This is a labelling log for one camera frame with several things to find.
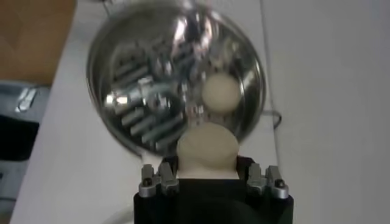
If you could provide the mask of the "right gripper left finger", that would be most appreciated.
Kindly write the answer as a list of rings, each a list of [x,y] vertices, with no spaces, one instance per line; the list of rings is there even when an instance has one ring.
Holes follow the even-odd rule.
[[[179,193],[180,184],[177,178],[179,160],[177,156],[162,159],[155,172],[153,165],[144,164],[141,168],[141,182],[138,195],[141,198],[152,198],[158,194],[173,197]]]

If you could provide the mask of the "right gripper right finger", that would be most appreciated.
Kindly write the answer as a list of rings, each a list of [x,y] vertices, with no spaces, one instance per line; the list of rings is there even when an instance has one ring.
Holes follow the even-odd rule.
[[[269,194],[277,200],[286,200],[289,197],[289,187],[281,177],[278,166],[269,166],[263,175],[261,166],[252,158],[238,156],[236,171],[240,180],[244,180],[249,194],[264,196]]]

